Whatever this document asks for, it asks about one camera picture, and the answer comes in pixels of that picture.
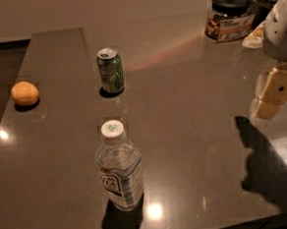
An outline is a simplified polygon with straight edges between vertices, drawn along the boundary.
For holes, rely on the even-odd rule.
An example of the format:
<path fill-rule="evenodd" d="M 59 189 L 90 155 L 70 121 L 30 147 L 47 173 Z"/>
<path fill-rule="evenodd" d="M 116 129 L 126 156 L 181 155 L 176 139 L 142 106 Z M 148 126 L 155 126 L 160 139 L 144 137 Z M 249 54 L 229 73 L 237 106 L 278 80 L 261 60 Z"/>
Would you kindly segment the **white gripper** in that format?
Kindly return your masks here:
<path fill-rule="evenodd" d="M 261 72 L 250 111 L 256 118 L 272 119 L 287 102 L 287 0 L 278 0 L 265 18 L 262 47 L 266 56 L 278 62 Z"/>

